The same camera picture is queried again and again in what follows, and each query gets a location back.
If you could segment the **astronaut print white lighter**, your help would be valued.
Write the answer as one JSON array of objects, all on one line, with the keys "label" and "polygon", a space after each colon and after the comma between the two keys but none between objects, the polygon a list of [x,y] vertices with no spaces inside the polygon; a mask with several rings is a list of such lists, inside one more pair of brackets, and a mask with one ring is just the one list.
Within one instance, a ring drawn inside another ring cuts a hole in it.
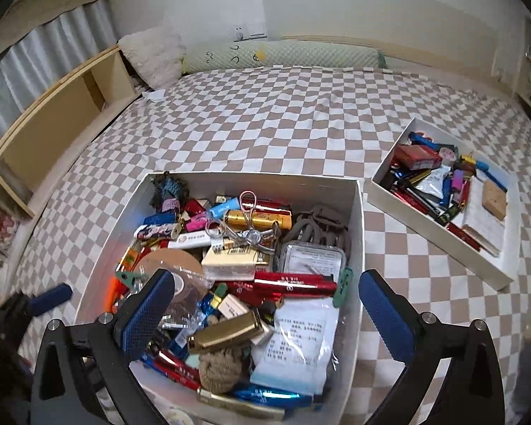
[{"label": "astronaut print white lighter", "polygon": [[171,239],[175,241],[182,231],[180,223],[163,223],[162,225],[142,225],[134,232],[134,237],[142,242],[154,239]]}]

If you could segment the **clear plastic eyelash curler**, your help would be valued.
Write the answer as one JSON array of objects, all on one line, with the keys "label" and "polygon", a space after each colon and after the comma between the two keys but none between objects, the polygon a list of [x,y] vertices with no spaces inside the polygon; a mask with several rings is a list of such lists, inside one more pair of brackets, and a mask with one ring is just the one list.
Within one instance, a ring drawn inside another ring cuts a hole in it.
[{"label": "clear plastic eyelash curler", "polygon": [[273,255],[275,246],[282,230],[277,220],[271,221],[266,227],[257,227],[253,217],[256,213],[258,198],[253,191],[242,191],[238,197],[242,224],[235,226],[228,220],[229,212],[221,218],[209,217],[205,223],[205,232],[212,240],[229,239],[234,247],[248,246],[258,252]]}]

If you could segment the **round brown leather disc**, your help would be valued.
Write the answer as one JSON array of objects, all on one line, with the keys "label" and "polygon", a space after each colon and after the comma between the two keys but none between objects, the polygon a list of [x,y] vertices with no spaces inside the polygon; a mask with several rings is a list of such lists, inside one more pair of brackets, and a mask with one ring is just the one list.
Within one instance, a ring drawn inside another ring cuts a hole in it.
[{"label": "round brown leather disc", "polygon": [[147,253],[134,269],[151,276],[158,269],[173,274],[175,292],[165,312],[174,321],[185,321],[194,314],[196,305],[213,286],[204,276],[202,265],[189,252],[180,249],[157,249]]}]

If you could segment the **gold metal lighter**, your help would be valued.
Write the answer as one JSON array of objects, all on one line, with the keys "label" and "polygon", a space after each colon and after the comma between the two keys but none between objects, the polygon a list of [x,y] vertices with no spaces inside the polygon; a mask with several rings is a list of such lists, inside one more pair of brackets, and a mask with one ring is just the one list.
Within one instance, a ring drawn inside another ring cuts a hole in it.
[{"label": "gold metal lighter", "polygon": [[190,353],[200,354],[237,347],[264,333],[259,314],[251,310],[195,332],[188,338]]}]

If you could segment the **wooden bedside shelf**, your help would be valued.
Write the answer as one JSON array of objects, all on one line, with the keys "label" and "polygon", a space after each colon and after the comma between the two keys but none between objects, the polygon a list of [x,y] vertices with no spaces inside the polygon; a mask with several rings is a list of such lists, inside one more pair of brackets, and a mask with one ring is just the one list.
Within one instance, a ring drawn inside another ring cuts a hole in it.
[{"label": "wooden bedside shelf", "polygon": [[0,139],[0,186],[28,218],[84,149],[137,98],[115,45],[36,99]]}]

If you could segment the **long red lighter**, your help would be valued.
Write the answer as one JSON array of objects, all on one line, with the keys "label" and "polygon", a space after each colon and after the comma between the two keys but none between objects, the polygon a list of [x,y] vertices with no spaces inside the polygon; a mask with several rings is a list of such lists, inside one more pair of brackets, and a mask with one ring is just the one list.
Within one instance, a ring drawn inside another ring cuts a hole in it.
[{"label": "long red lighter", "polygon": [[299,298],[332,296],[337,283],[322,274],[255,272],[253,286],[260,291]]}]

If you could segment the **gold harmonica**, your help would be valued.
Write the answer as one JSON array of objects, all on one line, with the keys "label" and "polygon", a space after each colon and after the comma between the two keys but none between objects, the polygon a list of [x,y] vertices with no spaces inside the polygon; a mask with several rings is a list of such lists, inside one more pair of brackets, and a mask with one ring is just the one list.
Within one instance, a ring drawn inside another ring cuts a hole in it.
[{"label": "gold harmonica", "polygon": [[208,390],[204,390],[202,387],[197,390],[196,397],[200,403],[224,410],[231,410],[232,412],[244,415],[245,417],[282,421],[286,414],[285,410],[281,408],[262,406],[236,398],[211,393]]}]

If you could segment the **gold cylinder lighter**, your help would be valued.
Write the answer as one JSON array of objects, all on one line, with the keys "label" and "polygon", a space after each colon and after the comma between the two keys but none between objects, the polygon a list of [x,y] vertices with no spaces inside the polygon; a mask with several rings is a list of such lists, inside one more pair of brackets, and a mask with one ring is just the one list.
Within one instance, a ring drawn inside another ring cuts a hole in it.
[{"label": "gold cylinder lighter", "polygon": [[[229,210],[224,215],[224,221],[229,226],[243,227],[247,226],[246,218],[241,210]],[[269,214],[254,212],[251,216],[252,226],[260,231],[271,228],[277,223],[280,229],[290,230],[292,228],[291,215]]]}]

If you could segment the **white packet with text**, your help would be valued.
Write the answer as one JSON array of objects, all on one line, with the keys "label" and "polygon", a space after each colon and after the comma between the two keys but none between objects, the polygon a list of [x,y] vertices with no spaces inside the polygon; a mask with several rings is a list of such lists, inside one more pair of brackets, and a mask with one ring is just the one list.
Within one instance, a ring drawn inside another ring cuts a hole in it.
[{"label": "white packet with text", "polygon": [[304,395],[322,394],[339,310],[329,297],[287,299],[274,315],[274,331],[250,382]]}]

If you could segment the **shallow white box lid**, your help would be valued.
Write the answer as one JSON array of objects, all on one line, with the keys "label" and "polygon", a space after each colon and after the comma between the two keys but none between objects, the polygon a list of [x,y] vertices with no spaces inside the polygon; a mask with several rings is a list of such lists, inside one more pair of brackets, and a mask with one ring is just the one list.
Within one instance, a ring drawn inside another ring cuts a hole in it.
[{"label": "shallow white box lid", "polygon": [[495,290],[517,276],[517,177],[485,152],[412,119],[369,181],[368,200]]}]

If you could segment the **brown hair claw clip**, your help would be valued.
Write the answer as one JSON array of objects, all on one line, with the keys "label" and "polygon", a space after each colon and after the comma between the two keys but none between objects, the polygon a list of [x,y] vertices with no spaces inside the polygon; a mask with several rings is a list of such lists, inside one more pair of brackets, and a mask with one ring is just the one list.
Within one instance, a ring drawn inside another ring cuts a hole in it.
[{"label": "brown hair claw clip", "polygon": [[292,227],[281,242],[299,241],[319,246],[339,248],[350,258],[351,238],[344,216],[327,204],[317,204],[309,211],[293,217]]}]

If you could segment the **white fluffy pillow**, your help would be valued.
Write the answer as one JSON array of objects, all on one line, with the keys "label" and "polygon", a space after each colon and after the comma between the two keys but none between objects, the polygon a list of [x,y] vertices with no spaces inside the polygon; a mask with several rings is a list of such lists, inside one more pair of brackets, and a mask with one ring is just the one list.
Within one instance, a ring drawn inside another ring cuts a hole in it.
[{"label": "white fluffy pillow", "polygon": [[169,88],[181,78],[186,47],[173,28],[158,26],[125,35],[118,45],[136,73],[151,89]]}]

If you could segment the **green long bolster pillow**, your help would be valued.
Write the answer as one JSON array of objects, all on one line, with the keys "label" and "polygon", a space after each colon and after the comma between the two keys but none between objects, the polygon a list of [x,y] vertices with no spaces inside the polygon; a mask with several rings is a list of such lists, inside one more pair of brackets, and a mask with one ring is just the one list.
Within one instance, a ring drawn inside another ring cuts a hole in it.
[{"label": "green long bolster pillow", "polygon": [[386,68],[384,55],[365,46],[304,40],[201,43],[182,59],[182,73],[258,67]]}]

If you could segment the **checkered bed sheet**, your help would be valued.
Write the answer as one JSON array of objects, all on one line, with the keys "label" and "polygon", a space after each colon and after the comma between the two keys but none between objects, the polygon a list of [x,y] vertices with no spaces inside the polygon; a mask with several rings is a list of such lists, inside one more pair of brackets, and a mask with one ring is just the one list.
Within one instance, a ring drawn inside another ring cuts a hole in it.
[{"label": "checkered bed sheet", "polygon": [[513,390],[531,311],[531,120],[511,103],[400,73],[273,68],[178,81],[162,101],[136,101],[84,150],[33,231],[12,288],[66,282],[72,321],[101,249],[145,175],[266,172],[370,180],[412,119],[484,152],[518,179],[516,279],[496,292],[437,246],[372,206],[365,257],[392,288],[442,321],[487,322],[504,387]]}]

